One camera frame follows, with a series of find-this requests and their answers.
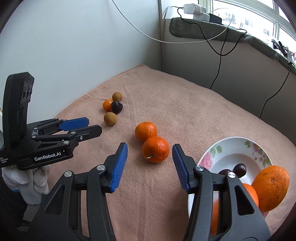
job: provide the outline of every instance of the window sill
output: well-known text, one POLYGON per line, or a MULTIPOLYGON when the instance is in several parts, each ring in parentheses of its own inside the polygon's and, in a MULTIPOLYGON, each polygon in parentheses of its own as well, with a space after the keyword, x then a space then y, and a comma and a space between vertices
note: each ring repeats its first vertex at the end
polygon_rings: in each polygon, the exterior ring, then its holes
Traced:
MULTIPOLYGON (((215 35, 221 33, 224 29, 224 25, 219 25, 215 23, 208 23, 203 21, 197 21, 192 19, 187 19, 186 21, 194 23, 198 22, 201 26, 206 38, 212 38, 215 35)), ((197 24, 187 24, 181 18, 172 18, 169 26, 170 34, 177 38, 187 38, 187 39, 204 39, 200 28, 197 24)), ((229 33, 227 36, 227 42, 236 43, 239 37, 243 34, 242 31, 235 30, 233 28, 229 28, 229 33)), ((217 41, 224 41, 226 37, 226 32, 215 38, 217 41)), ((250 35, 245 34, 241 37, 239 43, 248 43, 254 49, 258 50, 262 54, 266 55, 271 59, 277 60, 282 66, 284 66, 287 70, 289 70, 288 60, 278 53, 276 50, 271 48, 269 45, 261 41, 260 39, 250 35)), ((291 67, 291 72, 296 75, 296 68, 291 67)))

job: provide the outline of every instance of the pink flower pattern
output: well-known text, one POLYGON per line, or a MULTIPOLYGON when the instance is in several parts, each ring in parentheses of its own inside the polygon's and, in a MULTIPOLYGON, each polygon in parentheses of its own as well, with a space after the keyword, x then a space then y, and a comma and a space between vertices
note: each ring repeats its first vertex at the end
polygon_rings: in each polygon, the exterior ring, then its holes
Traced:
POLYGON ((257 156, 259 154, 259 150, 261 149, 257 144, 253 143, 253 155, 257 156))
POLYGON ((211 153, 205 154, 205 156, 202 158, 200 165, 203 166, 204 168, 210 170, 212 165, 213 165, 213 160, 212 160, 212 155, 211 153))

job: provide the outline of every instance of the white plate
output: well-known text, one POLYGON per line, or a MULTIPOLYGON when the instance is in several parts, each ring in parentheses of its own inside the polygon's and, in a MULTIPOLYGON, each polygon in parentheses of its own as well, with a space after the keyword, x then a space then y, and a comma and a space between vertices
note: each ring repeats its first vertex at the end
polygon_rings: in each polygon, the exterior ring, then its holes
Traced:
MULTIPOLYGON (((244 137, 228 137, 216 142, 201 157, 198 165, 218 173, 223 169, 232 170, 235 165, 243 163, 247 173, 240 178, 242 183, 251 185, 257 174, 264 168, 271 166, 269 156, 254 141, 244 137)), ((190 216, 194 194, 188 195, 188 215, 190 216)), ((218 192, 213 194, 213 202, 218 199, 218 192)))

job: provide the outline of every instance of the metal screw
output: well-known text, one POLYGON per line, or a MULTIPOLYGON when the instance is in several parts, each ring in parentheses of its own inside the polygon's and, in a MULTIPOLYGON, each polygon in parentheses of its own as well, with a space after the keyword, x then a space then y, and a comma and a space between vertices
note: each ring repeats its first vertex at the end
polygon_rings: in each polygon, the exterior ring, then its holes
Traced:
POLYGON ((98 165, 98 166, 96 167, 96 169, 97 169, 98 171, 103 171, 103 170, 105 170, 105 166, 104 166, 104 165, 98 165))
POLYGON ((228 173, 228 176, 229 176, 230 178, 235 178, 235 174, 234 174, 233 172, 229 172, 229 173, 228 173))
POLYGON ((64 176, 65 176, 65 177, 71 177, 71 176, 72 176, 72 172, 71 172, 71 171, 66 171, 66 172, 64 173, 64 176))
POLYGON ((197 170, 197 171, 203 171, 204 170, 204 167, 202 167, 202 166, 196 166, 195 167, 195 169, 197 170))

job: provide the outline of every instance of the orange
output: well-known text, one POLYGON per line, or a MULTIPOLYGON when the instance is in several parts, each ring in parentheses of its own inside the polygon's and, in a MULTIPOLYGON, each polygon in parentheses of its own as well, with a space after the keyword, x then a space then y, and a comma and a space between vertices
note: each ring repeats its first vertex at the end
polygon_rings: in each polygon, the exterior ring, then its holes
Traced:
POLYGON ((249 184, 243 183, 243 185, 245 189, 248 191, 248 193, 250 194, 250 196, 252 197, 252 199, 254 200, 256 206, 259 207, 259 199, 255 189, 249 184))
POLYGON ((137 125, 135 135, 142 142, 146 141, 149 137, 157 136, 156 125, 149 121, 142 122, 137 125))
MULTIPOLYGON (((245 189, 248 191, 248 193, 253 198, 255 204, 259 205, 258 196, 256 194, 255 189, 250 186, 249 184, 243 183, 245 189)), ((218 216, 219 216, 219 199, 217 199, 213 204, 213 210, 212 210, 212 220, 211 220, 211 229, 210 234, 216 235, 217 234, 217 228, 218 228, 218 216)))
POLYGON ((112 104, 113 100, 105 100, 103 103, 103 108, 106 111, 111 111, 111 104, 112 104))
POLYGON ((219 216, 219 199, 217 199, 213 204, 211 229, 210 229, 210 234, 212 236, 217 234, 218 216, 219 216))
POLYGON ((142 154, 147 161, 158 163, 170 153, 168 142, 162 137, 149 137, 143 144, 142 154))
POLYGON ((259 198, 262 213, 275 209, 284 199, 290 184, 289 173, 282 167, 269 166, 255 177, 252 187, 259 198))

